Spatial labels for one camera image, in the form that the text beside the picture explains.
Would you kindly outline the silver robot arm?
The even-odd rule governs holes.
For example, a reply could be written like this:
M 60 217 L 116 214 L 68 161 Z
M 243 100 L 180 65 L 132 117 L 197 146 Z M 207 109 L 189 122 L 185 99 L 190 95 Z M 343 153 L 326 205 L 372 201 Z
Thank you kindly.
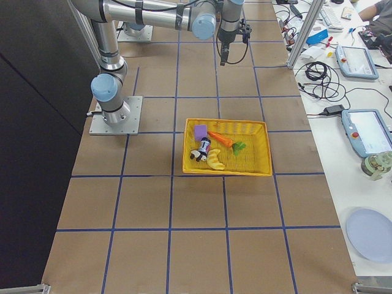
M 243 1 L 71 1 L 89 23 L 87 40 L 97 53 L 100 73 L 92 79 L 97 102 L 92 126 L 101 133 L 136 134 L 140 121 L 140 96 L 125 96 L 122 87 L 127 62 L 120 45 L 142 49 L 152 40 L 153 28 L 191 32 L 200 40 L 217 39 L 222 66 L 228 64 L 230 45 L 237 36 L 248 43 L 251 27 L 242 18 Z

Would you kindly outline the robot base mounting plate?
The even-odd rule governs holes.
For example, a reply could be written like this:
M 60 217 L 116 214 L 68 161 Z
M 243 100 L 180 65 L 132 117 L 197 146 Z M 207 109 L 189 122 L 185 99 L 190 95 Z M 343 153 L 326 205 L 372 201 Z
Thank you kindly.
M 99 104 L 92 116 L 90 135 L 137 135 L 142 108 L 142 96 L 127 96 L 123 106 L 114 113 L 105 113 Z

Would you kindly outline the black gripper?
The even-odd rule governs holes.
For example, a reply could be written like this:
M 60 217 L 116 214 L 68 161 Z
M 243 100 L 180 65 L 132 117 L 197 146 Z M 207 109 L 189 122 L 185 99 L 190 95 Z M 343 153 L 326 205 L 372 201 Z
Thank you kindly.
M 220 49 L 220 60 L 228 61 L 229 52 L 230 52 L 230 44 L 222 42 L 221 49 Z

